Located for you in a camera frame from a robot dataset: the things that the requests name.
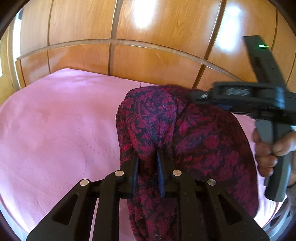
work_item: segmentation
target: wood grain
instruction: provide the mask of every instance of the wood grain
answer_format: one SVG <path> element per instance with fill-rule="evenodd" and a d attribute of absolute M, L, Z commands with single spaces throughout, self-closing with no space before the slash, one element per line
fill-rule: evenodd
<path fill-rule="evenodd" d="M 248 60 L 242 36 L 260 35 L 272 45 L 276 28 L 276 9 L 266 0 L 228 0 L 209 61 L 244 81 L 256 77 Z"/>
<path fill-rule="evenodd" d="M 236 80 L 224 75 L 221 72 L 217 72 L 208 67 L 205 68 L 205 71 L 198 83 L 197 89 L 207 91 L 213 87 L 214 82 L 234 82 Z"/>
<path fill-rule="evenodd" d="M 12 54 L 13 26 L 14 20 L 9 24 L 0 41 L 2 70 L 2 75 L 0 76 L 0 105 L 15 91 L 19 90 Z"/>
<path fill-rule="evenodd" d="M 50 74 L 47 51 L 22 58 L 20 62 L 26 86 Z"/>
<path fill-rule="evenodd" d="M 49 43 L 109 39 L 116 0 L 54 0 Z"/>
<path fill-rule="evenodd" d="M 20 63 L 20 59 L 18 59 L 15 62 L 15 68 L 17 70 L 17 76 L 18 76 L 18 79 L 19 79 L 20 88 L 22 89 L 22 88 L 26 87 L 26 84 L 25 84 L 24 76 L 22 75 L 22 66 L 21 66 L 21 63 Z"/>
<path fill-rule="evenodd" d="M 203 58 L 221 0 L 124 0 L 116 38 L 154 43 Z"/>
<path fill-rule="evenodd" d="M 27 54 L 47 46 L 48 21 L 53 0 L 31 0 L 22 15 L 20 53 Z"/>
<path fill-rule="evenodd" d="M 74 45 L 48 50 L 51 73 L 70 68 L 108 74 L 110 44 Z"/>
<path fill-rule="evenodd" d="M 296 63 L 294 64 L 291 76 L 287 83 L 287 87 L 290 91 L 296 93 Z"/>
<path fill-rule="evenodd" d="M 156 85 L 191 88 L 201 64 L 172 53 L 130 45 L 115 45 L 111 75 Z"/>
<path fill-rule="evenodd" d="M 292 70 L 295 53 L 296 36 L 284 17 L 278 13 L 278 28 L 272 54 L 286 82 Z"/>

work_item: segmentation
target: red floral fabric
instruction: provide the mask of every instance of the red floral fabric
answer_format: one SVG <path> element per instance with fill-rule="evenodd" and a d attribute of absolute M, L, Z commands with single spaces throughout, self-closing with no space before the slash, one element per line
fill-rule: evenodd
<path fill-rule="evenodd" d="M 257 174 L 248 140 L 237 119 L 210 104 L 188 103 L 183 87 L 150 86 L 129 91 L 118 108 L 120 164 L 139 161 L 136 196 L 128 200 L 137 241 L 176 239 L 176 202 L 158 189 L 156 147 L 196 180 L 213 178 L 251 215 L 258 209 Z"/>

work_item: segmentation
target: bed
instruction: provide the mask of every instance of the bed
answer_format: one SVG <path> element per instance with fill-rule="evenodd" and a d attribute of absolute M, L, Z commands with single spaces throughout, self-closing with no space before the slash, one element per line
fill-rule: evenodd
<path fill-rule="evenodd" d="M 79 180 L 100 180 L 120 168 L 118 106 L 130 89 L 150 85 L 62 69 L 15 93 L 0 107 L 0 209 L 21 240 Z M 254 121 L 236 117 L 254 151 Z M 258 193 L 255 220 L 264 227 L 282 203 L 264 197 L 260 175 Z M 126 200 L 120 201 L 119 230 L 120 240 L 134 240 Z"/>

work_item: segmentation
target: silver rivet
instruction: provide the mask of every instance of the silver rivet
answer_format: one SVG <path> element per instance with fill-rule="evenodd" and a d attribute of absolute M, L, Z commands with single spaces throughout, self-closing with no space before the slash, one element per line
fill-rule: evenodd
<path fill-rule="evenodd" d="M 124 174 L 123 171 L 116 171 L 116 172 L 115 172 L 115 176 L 117 176 L 117 177 L 122 177 L 123 174 Z"/>
<path fill-rule="evenodd" d="M 80 181 L 81 186 L 86 186 L 88 184 L 89 184 L 89 181 L 87 179 L 83 179 L 83 180 Z"/>
<path fill-rule="evenodd" d="M 217 184 L 217 182 L 214 180 L 214 179 L 209 179 L 207 181 L 207 183 L 210 185 L 210 186 L 215 186 Z"/>
<path fill-rule="evenodd" d="M 182 172 L 180 170 L 173 170 L 174 176 L 181 176 Z"/>

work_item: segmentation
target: gray handle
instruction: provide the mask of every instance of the gray handle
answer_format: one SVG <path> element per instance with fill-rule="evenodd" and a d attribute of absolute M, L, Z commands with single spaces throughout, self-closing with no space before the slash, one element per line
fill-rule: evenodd
<path fill-rule="evenodd" d="M 292 131 L 291 125 L 282 123 L 272 123 L 268 120 L 256 121 L 257 131 L 263 142 L 273 144 L 286 133 Z M 286 189 L 291 173 L 292 152 L 285 156 L 278 157 L 278 163 L 274 167 L 274 173 L 266 178 L 265 197 L 269 200 L 282 202 L 286 195 Z"/>

